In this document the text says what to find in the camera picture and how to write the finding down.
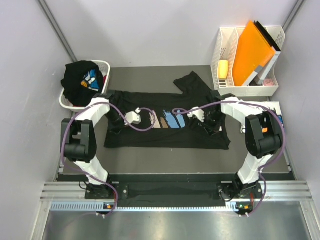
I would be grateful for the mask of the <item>black brushstroke print t-shirt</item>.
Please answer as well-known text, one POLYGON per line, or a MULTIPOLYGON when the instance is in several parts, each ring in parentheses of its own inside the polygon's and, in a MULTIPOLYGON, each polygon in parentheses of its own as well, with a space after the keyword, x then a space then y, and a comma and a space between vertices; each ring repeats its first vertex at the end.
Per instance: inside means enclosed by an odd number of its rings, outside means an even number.
POLYGON ((173 83, 180 94, 115 91, 119 97, 116 105, 119 110, 125 113, 137 108, 148 110, 140 112, 141 123, 137 125, 140 131, 127 126, 120 133, 115 133, 108 126, 104 147, 228 150, 231 141, 226 130, 226 116, 222 121, 222 132, 209 135, 196 118, 172 113, 175 108, 190 110, 210 104, 213 90, 193 71, 173 83))

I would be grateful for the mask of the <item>black daisy print t-shirt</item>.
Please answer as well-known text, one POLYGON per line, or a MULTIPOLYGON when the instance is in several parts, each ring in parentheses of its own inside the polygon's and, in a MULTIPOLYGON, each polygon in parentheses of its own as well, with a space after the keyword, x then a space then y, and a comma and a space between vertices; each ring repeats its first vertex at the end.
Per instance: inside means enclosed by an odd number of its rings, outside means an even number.
POLYGON ((104 76, 93 61, 81 60, 65 66, 61 80, 64 96, 76 107, 87 106, 96 94, 102 93, 104 76))

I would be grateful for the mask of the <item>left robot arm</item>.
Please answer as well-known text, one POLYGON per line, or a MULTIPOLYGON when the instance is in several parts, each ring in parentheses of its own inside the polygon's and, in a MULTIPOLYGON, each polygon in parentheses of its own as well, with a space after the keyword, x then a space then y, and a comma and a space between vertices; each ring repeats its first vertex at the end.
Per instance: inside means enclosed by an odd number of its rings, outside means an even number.
POLYGON ((97 157, 96 124, 103 118, 108 119, 112 132, 118 134, 127 127, 121 114, 116 110, 120 98, 114 90, 105 94, 98 93, 91 102, 82 107, 73 119, 65 118, 61 122, 61 149, 63 156, 77 165, 87 176, 91 185, 96 186, 96 192, 102 198, 109 198, 114 191, 109 173, 102 167, 97 157))

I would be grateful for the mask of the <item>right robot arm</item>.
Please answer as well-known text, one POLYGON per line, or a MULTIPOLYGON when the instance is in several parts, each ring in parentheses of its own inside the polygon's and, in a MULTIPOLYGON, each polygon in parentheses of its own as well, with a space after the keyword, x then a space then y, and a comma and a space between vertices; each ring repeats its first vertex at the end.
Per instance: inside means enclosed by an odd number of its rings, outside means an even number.
POLYGON ((202 110, 201 123, 213 136, 223 130, 223 119, 230 116, 245 128, 247 156, 231 183, 218 185, 221 198, 230 201, 234 197, 245 198, 253 191, 268 161, 284 146, 284 127, 277 114, 261 102, 248 102, 233 94, 220 95, 212 91, 209 102, 214 103, 202 110))

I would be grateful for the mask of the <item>folded white daisy t-shirt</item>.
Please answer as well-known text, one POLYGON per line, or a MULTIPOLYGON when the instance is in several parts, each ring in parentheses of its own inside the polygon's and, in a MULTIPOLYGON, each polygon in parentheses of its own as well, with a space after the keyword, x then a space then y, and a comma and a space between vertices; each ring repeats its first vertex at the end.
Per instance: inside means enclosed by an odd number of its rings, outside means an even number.
MULTIPOLYGON (((283 128, 285 128, 280 102, 278 102, 278 101, 263 101, 263 102, 249 101, 249 103, 253 103, 253 104, 260 105, 260 106, 264 106, 265 108, 268 108, 268 109, 272 110, 277 115, 277 117, 279 118, 280 122, 282 123, 283 128)), ((258 107, 258 106, 250 106, 250 107, 258 109, 258 111, 261 111, 261 112, 262 111, 266 111, 264 108, 261 108, 261 107, 258 107)), ((240 127, 240 133, 241 134, 245 134, 246 133, 246 127, 243 124, 240 127)))

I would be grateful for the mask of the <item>red t-shirt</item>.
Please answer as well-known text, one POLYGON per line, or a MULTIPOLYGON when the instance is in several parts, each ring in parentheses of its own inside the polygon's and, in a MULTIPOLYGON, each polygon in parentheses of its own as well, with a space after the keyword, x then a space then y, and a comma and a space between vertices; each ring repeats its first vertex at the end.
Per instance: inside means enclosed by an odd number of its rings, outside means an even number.
POLYGON ((108 85, 108 81, 109 81, 109 75, 105 75, 103 77, 103 84, 107 86, 108 85))

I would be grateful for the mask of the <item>dark grey table mat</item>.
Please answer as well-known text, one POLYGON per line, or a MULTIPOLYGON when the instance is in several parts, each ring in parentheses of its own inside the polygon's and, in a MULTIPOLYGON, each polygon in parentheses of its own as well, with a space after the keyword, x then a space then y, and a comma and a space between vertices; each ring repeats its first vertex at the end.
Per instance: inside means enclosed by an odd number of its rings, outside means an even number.
MULTIPOLYGON (((181 91, 174 85, 191 72, 197 73, 210 87, 214 87, 209 65, 113 67, 108 89, 141 93, 174 93, 181 91)), ((230 140, 228 150, 193 148, 105 148, 107 118, 95 127, 97 157, 110 174, 231 174, 243 165, 247 156, 245 136, 240 123, 230 117, 225 120, 230 140)))

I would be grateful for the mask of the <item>yellow sponge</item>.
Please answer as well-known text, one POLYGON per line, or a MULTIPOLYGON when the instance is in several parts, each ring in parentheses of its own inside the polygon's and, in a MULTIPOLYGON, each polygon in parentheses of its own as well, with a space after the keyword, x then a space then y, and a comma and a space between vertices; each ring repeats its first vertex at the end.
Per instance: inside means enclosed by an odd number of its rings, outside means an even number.
POLYGON ((226 79, 229 72, 229 61, 220 60, 218 62, 217 76, 219 79, 226 79))

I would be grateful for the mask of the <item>white laundry basket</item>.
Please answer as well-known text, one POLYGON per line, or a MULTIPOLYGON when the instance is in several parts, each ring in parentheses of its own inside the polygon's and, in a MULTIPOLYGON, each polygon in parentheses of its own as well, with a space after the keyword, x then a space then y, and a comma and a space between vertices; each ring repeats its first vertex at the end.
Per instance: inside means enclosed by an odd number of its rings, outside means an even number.
MULTIPOLYGON (((85 60, 85 61, 92 61, 94 62, 95 64, 98 65, 99 67, 99 70, 101 71, 102 75, 103 76, 109 76, 109 79, 110 79, 110 72, 111 72, 111 66, 108 62, 106 61, 103 61, 103 60, 85 60)), ((107 92, 107 88, 108 88, 108 85, 104 85, 103 86, 103 89, 102 89, 102 93, 101 94, 104 94, 107 92)), ((62 108, 64 109, 67 109, 67 110, 70 110, 72 112, 78 112, 82 109, 84 109, 84 107, 80 107, 80 106, 74 106, 65 96, 64 96, 64 91, 65 89, 63 88, 62 86, 62 91, 61 91, 61 94, 60 94, 60 97, 59 97, 59 104, 62 108)))

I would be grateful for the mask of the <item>pink small item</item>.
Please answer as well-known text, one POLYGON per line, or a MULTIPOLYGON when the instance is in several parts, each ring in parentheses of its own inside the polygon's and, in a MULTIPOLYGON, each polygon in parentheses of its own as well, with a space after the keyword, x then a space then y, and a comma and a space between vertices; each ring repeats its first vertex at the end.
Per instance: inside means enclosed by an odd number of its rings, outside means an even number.
POLYGON ((267 87, 274 86, 274 82, 271 78, 264 79, 262 84, 267 87))

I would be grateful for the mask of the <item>white grey binder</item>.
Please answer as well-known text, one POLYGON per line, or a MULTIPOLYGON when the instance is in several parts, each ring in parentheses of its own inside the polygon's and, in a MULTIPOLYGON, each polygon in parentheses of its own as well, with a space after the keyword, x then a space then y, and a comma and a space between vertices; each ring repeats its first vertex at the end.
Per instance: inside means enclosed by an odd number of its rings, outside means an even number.
POLYGON ((249 86, 261 86, 264 80, 267 78, 269 72, 272 67, 275 65, 278 57, 280 56, 281 51, 275 51, 275 55, 272 59, 262 68, 262 70, 257 74, 257 76, 253 79, 253 81, 249 84, 249 86))

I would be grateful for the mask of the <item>orange folder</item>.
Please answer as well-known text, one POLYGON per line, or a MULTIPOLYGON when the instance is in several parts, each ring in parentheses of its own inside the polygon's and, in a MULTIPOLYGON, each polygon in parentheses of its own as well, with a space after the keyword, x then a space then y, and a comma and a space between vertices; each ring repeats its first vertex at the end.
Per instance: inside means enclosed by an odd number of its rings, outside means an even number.
POLYGON ((234 85, 236 87, 248 86, 275 53, 275 49, 250 20, 238 39, 232 68, 234 85))

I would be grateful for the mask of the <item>white file organizer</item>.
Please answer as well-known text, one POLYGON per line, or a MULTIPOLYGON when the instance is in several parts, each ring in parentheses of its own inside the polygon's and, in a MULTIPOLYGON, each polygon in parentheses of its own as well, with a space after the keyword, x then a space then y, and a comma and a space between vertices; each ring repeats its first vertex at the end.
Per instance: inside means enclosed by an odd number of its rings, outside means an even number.
POLYGON ((239 36, 242 34, 244 27, 221 27, 217 33, 217 40, 211 60, 211 73, 213 78, 214 89, 221 95, 233 94, 237 97, 272 97, 279 88, 275 77, 275 66, 272 67, 267 79, 272 79, 274 86, 234 86, 232 77, 233 65, 236 57, 239 36), (226 79, 218 78, 218 64, 220 60, 228 60, 229 68, 226 79))

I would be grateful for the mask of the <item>black folder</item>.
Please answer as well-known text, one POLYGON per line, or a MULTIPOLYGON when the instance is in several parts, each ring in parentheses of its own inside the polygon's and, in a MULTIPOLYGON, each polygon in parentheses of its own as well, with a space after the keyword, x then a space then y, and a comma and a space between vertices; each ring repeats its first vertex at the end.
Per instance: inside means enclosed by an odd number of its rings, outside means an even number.
POLYGON ((256 28, 259 30, 264 39, 268 42, 268 44, 275 49, 276 52, 281 52, 280 47, 276 43, 276 41, 272 38, 269 32, 261 25, 259 21, 253 22, 256 28))

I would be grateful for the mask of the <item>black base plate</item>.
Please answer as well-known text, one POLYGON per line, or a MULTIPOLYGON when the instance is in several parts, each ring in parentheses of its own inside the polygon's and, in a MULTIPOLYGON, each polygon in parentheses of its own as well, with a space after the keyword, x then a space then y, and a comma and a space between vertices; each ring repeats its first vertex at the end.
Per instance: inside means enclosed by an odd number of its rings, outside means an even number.
POLYGON ((248 195, 231 200, 221 198, 218 186, 230 184, 234 173, 197 174, 113 174, 110 186, 98 188, 85 184, 88 200, 114 200, 118 207, 222 207, 228 201, 244 199, 249 202, 262 196, 261 186, 248 195))

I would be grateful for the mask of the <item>aluminium frame rail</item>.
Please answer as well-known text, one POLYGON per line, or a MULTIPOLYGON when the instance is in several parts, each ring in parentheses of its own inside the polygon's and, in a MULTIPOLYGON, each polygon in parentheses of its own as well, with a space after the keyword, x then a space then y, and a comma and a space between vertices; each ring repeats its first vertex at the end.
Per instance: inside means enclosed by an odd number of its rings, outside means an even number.
MULTIPOLYGON (((306 181, 261 181, 261 190, 266 191, 264 200, 274 202, 311 201, 311 191, 306 181)), ((47 182, 40 199, 42 201, 76 202, 86 201, 85 185, 77 182, 47 182)))

